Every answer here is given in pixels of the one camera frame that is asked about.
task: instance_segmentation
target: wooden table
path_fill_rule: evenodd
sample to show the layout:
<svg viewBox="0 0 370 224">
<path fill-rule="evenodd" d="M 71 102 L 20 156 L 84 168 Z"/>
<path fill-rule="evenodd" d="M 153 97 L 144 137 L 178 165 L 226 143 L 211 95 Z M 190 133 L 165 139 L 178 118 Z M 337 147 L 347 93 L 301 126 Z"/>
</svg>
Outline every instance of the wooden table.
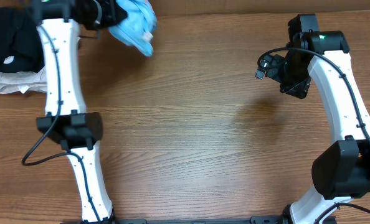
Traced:
<svg viewBox="0 0 370 224">
<path fill-rule="evenodd" d="M 330 145 L 314 84 L 304 100 L 254 78 L 258 57 L 288 41 L 296 14 L 160 17 L 154 56 L 108 32 L 83 40 L 80 73 L 89 111 L 105 125 L 102 169 L 120 218 L 247 218 L 280 214 L 312 185 L 312 162 Z M 370 113 L 370 12 L 318 14 L 341 30 Z M 66 158 L 36 167 L 22 156 L 40 137 L 45 95 L 0 95 L 0 223 L 79 220 Z M 31 159 L 60 152 L 45 141 Z M 354 201 L 370 208 L 370 194 Z M 340 223 L 370 223 L 348 208 Z"/>
</svg>

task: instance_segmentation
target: blue cloth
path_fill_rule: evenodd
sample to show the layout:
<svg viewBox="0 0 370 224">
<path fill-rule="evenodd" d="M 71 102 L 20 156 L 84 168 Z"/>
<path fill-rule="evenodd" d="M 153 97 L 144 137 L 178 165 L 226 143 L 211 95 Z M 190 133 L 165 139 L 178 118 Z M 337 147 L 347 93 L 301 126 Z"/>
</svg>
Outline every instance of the blue cloth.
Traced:
<svg viewBox="0 0 370 224">
<path fill-rule="evenodd" d="M 116 0 L 128 13 L 120 24 L 109 27 L 110 33 L 127 46 L 135 46 L 147 57 L 153 55 L 150 43 L 157 28 L 157 18 L 148 0 Z"/>
</svg>

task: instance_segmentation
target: cable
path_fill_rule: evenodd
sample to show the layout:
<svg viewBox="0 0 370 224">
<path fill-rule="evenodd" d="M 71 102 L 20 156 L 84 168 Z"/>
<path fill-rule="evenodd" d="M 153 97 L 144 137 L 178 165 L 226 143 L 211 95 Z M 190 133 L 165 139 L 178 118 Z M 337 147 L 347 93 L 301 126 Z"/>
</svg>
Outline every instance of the cable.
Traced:
<svg viewBox="0 0 370 224">
<path fill-rule="evenodd" d="M 24 1 L 21 1 L 21 3 L 22 3 L 22 6 L 23 6 L 25 12 L 27 13 L 27 15 L 30 18 L 32 18 L 31 14 L 27 10 L 27 6 L 26 6 L 25 2 Z M 39 27 L 41 28 L 41 30 L 45 34 L 45 36 L 48 38 L 49 44 L 50 44 L 50 46 L 52 48 L 52 51 L 53 51 L 54 57 L 55 57 L 56 70 L 57 70 L 57 85 L 58 85 L 58 108 L 57 108 L 55 119 L 53 120 L 51 126 L 41 136 L 41 138 L 33 145 L 33 147 L 31 147 L 31 149 L 26 153 L 26 155 L 23 157 L 23 159 L 22 159 L 22 165 L 24 165 L 24 166 L 35 166 L 35 165 L 41 164 L 43 162 L 47 162 L 47 161 L 49 161 L 51 159 L 55 159 L 55 158 L 58 158 L 58 157 L 61 157 L 61 156 L 74 156 L 74 157 L 76 157 L 78 159 L 78 162 L 81 165 L 82 172 L 83 172 L 83 175 L 84 175 L 85 191 L 87 193 L 88 202 L 91 204 L 92 210 L 93 210 L 93 212 L 94 212 L 94 214 L 95 214 L 95 216 L 96 216 L 96 218 L 98 220 L 98 223 L 101 224 L 101 221 L 100 221 L 100 218 L 99 218 L 97 209 L 95 208 L 95 205 L 92 202 L 92 197 L 90 195 L 90 190 L 88 188 L 88 180 L 87 180 L 87 173 L 85 171 L 85 166 L 84 166 L 84 163 L 82 161 L 82 158 L 79 155 L 77 155 L 76 153 L 73 153 L 73 152 L 62 152 L 62 153 L 58 153 L 58 154 L 53 155 L 53 156 L 49 156 L 49 157 L 47 157 L 45 159 L 41 159 L 41 160 L 36 161 L 36 162 L 26 163 L 27 158 L 38 148 L 38 146 L 43 142 L 43 140 L 55 128 L 55 126 L 57 124 L 57 121 L 58 121 L 58 118 L 60 116 L 60 110 L 62 108 L 62 94 L 61 94 L 61 83 L 60 83 L 60 67 L 59 67 L 59 61 L 58 61 L 58 56 L 57 56 L 58 51 L 56 51 L 55 45 L 54 45 L 52 39 L 50 38 L 50 35 L 48 34 L 48 32 L 45 30 L 45 28 L 43 26 L 39 26 Z"/>
<path fill-rule="evenodd" d="M 357 115 L 357 120 L 358 120 L 358 123 L 359 123 L 358 127 L 361 128 L 361 130 L 362 130 L 362 132 L 363 132 L 363 134 L 364 134 L 364 136 L 365 136 L 365 138 L 368 141 L 369 146 L 370 146 L 370 137 L 369 137 L 368 132 L 366 131 L 365 124 L 362 121 L 361 112 L 359 112 L 359 108 L 358 108 L 358 104 L 357 104 L 357 100 L 356 100 L 353 88 L 351 87 L 351 85 L 350 85 L 350 83 L 347 79 L 346 74 L 344 74 L 335 63 L 333 63 L 331 60 L 327 59 L 326 57 L 324 57 L 324 56 L 322 56 L 322 55 L 320 55 L 316 52 L 310 51 L 310 50 L 299 49 L 299 48 L 294 48 L 294 47 L 280 47 L 280 48 L 277 48 L 277 49 L 269 50 L 269 51 L 265 52 L 263 55 L 260 56 L 259 60 L 257 61 L 257 65 L 259 66 L 259 68 L 261 68 L 263 70 L 268 70 L 268 69 L 271 69 L 271 68 L 277 68 L 278 65 L 264 67 L 264 66 L 261 65 L 261 62 L 262 62 L 262 60 L 264 59 L 264 57 L 266 55 L 269 55 L 270 53 L 274 53 L 274 52 L 283 51 L 283 50 L 304 52 L 304 53 L 308 53 L 308 54 L 312 54 L 314 56 L 317 56 L 318 58 L 320 58 L 320 59 L 324 60 L 325 62 L 327 62 L 328 64 L 330 64 L 339 73 L 340 77 L 344 80 L 344 82 L 347 86 L 347 89 L 349 91 L 351 100 L 353 101 L 355 113 Z"/>
<path fill-rule="evenodd" d="M 367 209 L 367 208 L 364 208 L 364 207 L 361 207 L 359 205 L 354 205 L 354 204 L 351 204 L 351 203 L 335 203 L 334 205 L 330 206 L 328 209 L 326 209 L 314 222 L 314 224 L 319 224 L 319 222 L 322 220 L 323 217 L 325 217 L 330 211 L 332 211 L 333 209 L 337 208 L 337 209 L 340 209 L 340 206 L 348 206 L 348 207 L 351 207 L 351 208 L 356 208 L 358 210 L 361 210 L 363 212 L 366 212 L 366 213 L 369 213 L 370 214 L 370 210 Z"/>
</svg>

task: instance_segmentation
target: folded cloth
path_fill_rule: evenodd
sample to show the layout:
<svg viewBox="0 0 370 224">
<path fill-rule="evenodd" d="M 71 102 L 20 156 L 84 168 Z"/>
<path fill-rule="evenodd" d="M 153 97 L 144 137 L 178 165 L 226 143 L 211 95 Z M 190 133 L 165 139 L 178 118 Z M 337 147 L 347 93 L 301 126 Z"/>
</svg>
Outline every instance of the folded cloth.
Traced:
<svg viewBox="0 0 370 224">
<path fill-rule="evenodd" d="M 0 72 L 0 94 L 8 94 L 20 91 L 39 91 L 47 92 L 47 74 L 45 67 L 38 73 L 18 72 L 3 73 Z"/>
<path fill-rule="evenodd" d="M 0 8 L 0 72 L 39 72 L 44 54 L 36 25 L 18 9 Z"/>
<path fill-rule="evenodd" d="M 157 27 L 157 18 L 148 0 L 116 0 L 128 17 L 109 28 L 110 33 L 127 46 L 134 45 L 147 57 L 153 55 L 150 43 Z"/>
</svg>

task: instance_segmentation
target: crumpled blue fabric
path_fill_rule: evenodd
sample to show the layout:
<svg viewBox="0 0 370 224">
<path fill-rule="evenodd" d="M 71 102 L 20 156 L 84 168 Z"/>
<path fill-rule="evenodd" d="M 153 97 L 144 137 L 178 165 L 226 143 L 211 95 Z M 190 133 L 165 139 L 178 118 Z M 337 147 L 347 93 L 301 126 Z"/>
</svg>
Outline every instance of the crumpled blue fabric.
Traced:
<svg viewBox="0 0 370 224">
<path fill-rule="evenodd" d="M 157 18 L 148 0 L 116 0 L 127 11 L 128 17 L 109 31 L 127 46 L 135 46 L 147 57 L 153 55 L 152 33 L 157 28 Z"/>
</svg>

